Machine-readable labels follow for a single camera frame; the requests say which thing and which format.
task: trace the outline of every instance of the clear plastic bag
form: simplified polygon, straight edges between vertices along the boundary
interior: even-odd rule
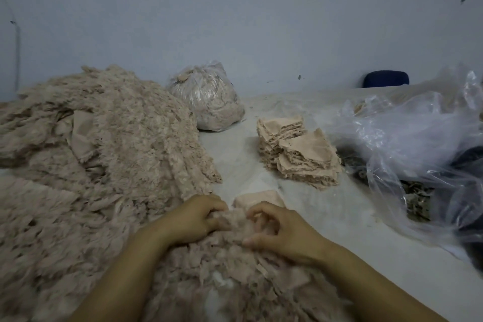
[[[221,63],[185,68],[172,79],[168,91],[188,105],[201,130],[226,130],[245,114]]]
[[[326,132],[339,151],[354,153],[356,160],[343,160],[363,174],[387,225],[448,249],[455,236],[483,241],[483,226],[474,226],[483,220],[482,104],[481,80],[459,66],[355,109],[347,102]],[[472,158],[458,159],[467,151]],[[408,216],[415,209],[417,220]]]

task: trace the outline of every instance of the blue chair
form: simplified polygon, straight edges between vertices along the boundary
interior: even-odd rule
[[[406,73],[396,70],[378,70],[366,75],[362,88],[392,87],[403,84],[409,84],[409,76]]]

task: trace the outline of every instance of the white table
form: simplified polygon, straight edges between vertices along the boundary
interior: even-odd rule
[[[349,98],[381,89],[287,93],[244,99],[245,119],[220,133],[201,133],[223,183],[215,191],[228,204],[239,194],[278,190],[322,235],[347,247],[399,287],[450,322],[483,320],[483,279],[449,252],[406,238],[376,216],[369,192],[346,174],[319,191],[266,170],[257,152],[258,117],[301,114],[308,129],[322,129]]]

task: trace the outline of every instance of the right hand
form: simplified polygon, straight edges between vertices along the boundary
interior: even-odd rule
[[[321,236],[294,210],[264,201],[248,209],[246,215],[257,223],[258,231],[269,220],[275,221],[278,233],[256,233],[243,241],[245,247],[272,251],[298,264],[310,265],[323,262],[328,250],[336,246]]]

